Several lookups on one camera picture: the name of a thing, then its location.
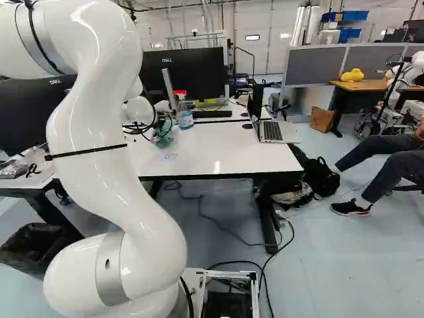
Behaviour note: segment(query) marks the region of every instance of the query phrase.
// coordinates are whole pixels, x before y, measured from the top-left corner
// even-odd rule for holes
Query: floor
[[[267,78],[267,81],[280,80]],[[308,124],[296,124],[300,147],[310,157],[324,156],[334,164],[358,143],[345,122],[345,137],[323,134]],[[385,156],[375,157],[345,172],[336,196],[313,201],[287,214],[295,239],[267,267],[270,297],[278,318],[398,318],[424,312],[424,196],[394,193],[375,205],[368,218],[346,218],[329,210],[334,201],[360,194]],[[214,216],[250,243],[262,242],[250,180],[183,182],[185,195],[204,195],[202,212]],[[86,236],[114,231],[116,226],[76,205],[62,207],[50,200]],[[176,191],[161,191],[158,200],[182,228],[188,244],[188,266],[207,268],[228,260],[263,263],[261,246],[249,247],[213,223],[197,216],[197,203],[182,201]],[[0,200],[0,244],[21,225],[41,221],[23,200]],[[283,240],[291,237],[283,227]],[[246,270],[227,266],[223,270]],[[16,270],[0,266],[0,308],[4,317],[61,317],[44,300],[42,284]],[[261,317],[269,318],[264,294]]]

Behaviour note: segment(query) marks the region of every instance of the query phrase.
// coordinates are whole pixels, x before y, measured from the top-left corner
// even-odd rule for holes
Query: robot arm
[[[78,73],[47,124],[51,154],[125,143],[121,108],[132,95],[142,50],[136,27],[122,9],[108,0],[3,5],[0,30],[1,75]],[[167,317],[186,265],[186,242],[176,222],[139,182],[128,148],[53,162],[78,205],[125,233],[86,238],[63,249],[44,279],[49,304],[67,316]]]
[[[393,78],[398,72],[400,66],[395,66],[394,68],[386,72],[387,78],[392,78],[388,85],[393,84]],[[402,74],[398,81],[394,84],[395,88],[390,95],[390,105],[394,105],[399,99],[399,93],[396,91],[399,88],[406,87],[413,84],[414,80],[424,74],[424,51],[417,52],[412,57],[412,63],[405,63],[402,68]]]

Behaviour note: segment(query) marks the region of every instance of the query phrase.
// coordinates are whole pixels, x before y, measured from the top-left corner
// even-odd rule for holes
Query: black sneaker
[[[334,213],[338,215],[343,215],[344,217],[350,217],[352,215],[357,215],[359,217],[369,217],[371,206],[367,209],[363,209],[355,204],[356,199],[351,199],[349,202],[344,203],[333,203],[331,209]]]

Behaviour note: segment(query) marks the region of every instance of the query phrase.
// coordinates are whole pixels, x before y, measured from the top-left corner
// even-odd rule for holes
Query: black trash can
[[[61,226],[29,223],[0,246],[0,263],[43,280],[55,255],[73,242]]]

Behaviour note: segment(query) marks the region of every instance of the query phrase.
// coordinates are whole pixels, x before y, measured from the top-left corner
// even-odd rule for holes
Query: jeans
[[[404,176],[424,176],[424,143],[406,134],[397,136],[369,136],[346,156],[336,167],[345,171],[375,154],[390,154],[383,168],[362,193],[370,203],[377,202],[393,189]]]

